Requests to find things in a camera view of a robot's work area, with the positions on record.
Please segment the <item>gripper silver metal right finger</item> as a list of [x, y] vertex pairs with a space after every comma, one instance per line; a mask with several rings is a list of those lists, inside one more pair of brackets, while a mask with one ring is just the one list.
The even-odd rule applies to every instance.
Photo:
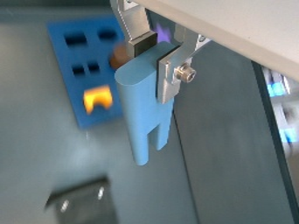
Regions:
[[181, 25], [175, 26], [175, 39], [180, 45], [157, 60], [156, 97], [165, 104], [180, 91], [180, 84], [190, 83], [196, 71], [191, 66], [192, 57], [210, 43], [210, 39]]

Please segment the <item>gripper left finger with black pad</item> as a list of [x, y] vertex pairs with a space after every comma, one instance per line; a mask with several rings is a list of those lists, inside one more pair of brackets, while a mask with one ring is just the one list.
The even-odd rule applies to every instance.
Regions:
[[151, 30], [145, 7], [133, 0], [109, 0], [125, 37], [125, 49], [129, 58], [144, 53], [157, 43], [157, 34]]

